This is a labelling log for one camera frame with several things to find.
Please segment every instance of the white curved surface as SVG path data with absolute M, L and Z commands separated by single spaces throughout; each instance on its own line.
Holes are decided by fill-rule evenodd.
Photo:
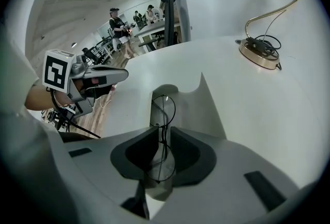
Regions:
M 129 60 L 129 77 L 117 86 L 103 137 L 147 127 L 154 89 L 173 84 L 193 91 L 203 72 L 228 140 L 252 149 L 299 187 L 316 180 L 328 158 L 320 113 L 290 67 L 255 65 L 239 53 L 236 39 L 187 42 Z

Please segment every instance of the black cap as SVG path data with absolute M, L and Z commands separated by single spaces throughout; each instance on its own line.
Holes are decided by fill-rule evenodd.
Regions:
M 115 12 L 115 11 L 119 11 L 119 9 L 118 8 L 111 8 L 110 9 L 110 13 Z

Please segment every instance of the lamp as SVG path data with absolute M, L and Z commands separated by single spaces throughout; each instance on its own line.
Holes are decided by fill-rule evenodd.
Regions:
M 292 6 L 293 4 L 295 4 L 298 0 L 293 0 L 292 2 L 288 3 L 287 5 L 276 9 L 274 11 L 265 13 L 263 15 L 257 16 L 255 18 L 252 18 L 250 20 L 247 21 L 246 25 L 245 25 L 245 34 L 247 36 L 246 39 L 241 40 L 241 41 L 237 41 L 237 43 L 240 44 L 239 46 L 239 50 L 240 52 L 249 60 L 251 60 L 252 62 L 264 67 L 264 68 L 268 68 L 268 69 L 282 69 L 281 67 L 281 63 L 279 62 L 279 54 L 277 52 L 278 49 L 280 49 L 281 44 L 280 42 L 272 37 L 272 36 L 268 36 L 267 32 L 269 27 L 272 25 L 272 23 L 284 12 L 286 12 L 286 10 Z M 264 35 L 258 36 L 257 38 L 252 38 L 249 33 L 248 33 L 248 26 L 251 22 L 254 22 L 256 20 L 274 15 L 274 14 L 279 14 L 269 25 L 269 27 L 266 30 L 266 33 Z M 265 37 L 271 37 L 275 40 L 277 40 L 280 44 L 279 47 L 273 47 L 273 45 L 269 42 L 265 40 Z

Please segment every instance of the floor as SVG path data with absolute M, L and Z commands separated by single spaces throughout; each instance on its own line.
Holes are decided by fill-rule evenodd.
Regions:
M 131 39 L 131 48 L 135 53 L 138 55 L 142 55 L 145 53 L 143 47 L 139 47 L 140 40 L 139 38 L 132 38 Z M 108 65 L 113 67 L 125 68 L 126 64 L 128 63 L 128 59 L 124 57 L 124 50 L 118 51 L 112 54 L 113 60 L 110 61 Z M 103 95 L 102 97 L 98 98 L 95 101 L 93 112 L 82 117 L 77 118 L 76 124 L 79 126 L 94 132 L 97 135 L 102 135 L 103 133 L 103 119 L 104 116 L 108 113 L 108 108 L 111 104 L 111 98 L 114 95 L 114 91 L 110 91 L 108 95 Z M 70 126 L 70 132 L 77 132 L 83 135 L 87 135 L 93 137 L 92 135 L 77 129 L 73 126 Z

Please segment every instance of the robotic arm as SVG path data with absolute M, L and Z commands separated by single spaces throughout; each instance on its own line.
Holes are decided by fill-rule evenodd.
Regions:
M 76 56 L 53 49 L 45 54 L 42 84 L 66 93 L 77 107 L 74 117 L 80 117 L 91 113 L 95 100 L 108 94 L 113 84 L 127 77 L 128 71 L 125 69 L 105 65 L 89 66 L 84 55 Z M 92 84 L 92 78 L 98 78 L 98 84 Z M 82 79 L 84 83 L 80 91 L 74 84 L 76 79 Z

